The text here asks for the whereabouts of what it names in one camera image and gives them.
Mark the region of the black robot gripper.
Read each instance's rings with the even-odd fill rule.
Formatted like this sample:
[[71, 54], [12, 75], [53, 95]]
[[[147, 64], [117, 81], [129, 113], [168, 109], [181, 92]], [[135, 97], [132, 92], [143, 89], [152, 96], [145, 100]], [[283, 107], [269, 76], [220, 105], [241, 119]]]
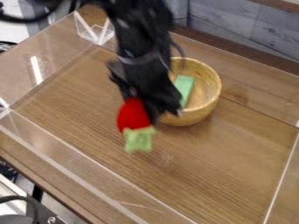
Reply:
[[156, 55], [151, 59], [117, 58], [107, 63], [107, 68], [123, 96], [137, 96], [144, 101], [152, 125], [163, 113], [179, 115], [181, 94], [168, 76], [172, 68], [169, 55]]

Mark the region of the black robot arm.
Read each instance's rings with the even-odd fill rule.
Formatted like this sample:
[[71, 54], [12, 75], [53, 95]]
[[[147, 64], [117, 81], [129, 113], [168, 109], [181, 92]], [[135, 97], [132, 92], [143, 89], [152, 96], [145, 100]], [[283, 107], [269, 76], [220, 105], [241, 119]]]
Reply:
[[149, 121], [181, 110], [181, 94], [168, 76], [172, 69], [169, 30], [173, 14], [164, 0], [92, 0], [107, 14], [116, 34], [116, 59], [107, 63], [121, 95], [137, 96]]

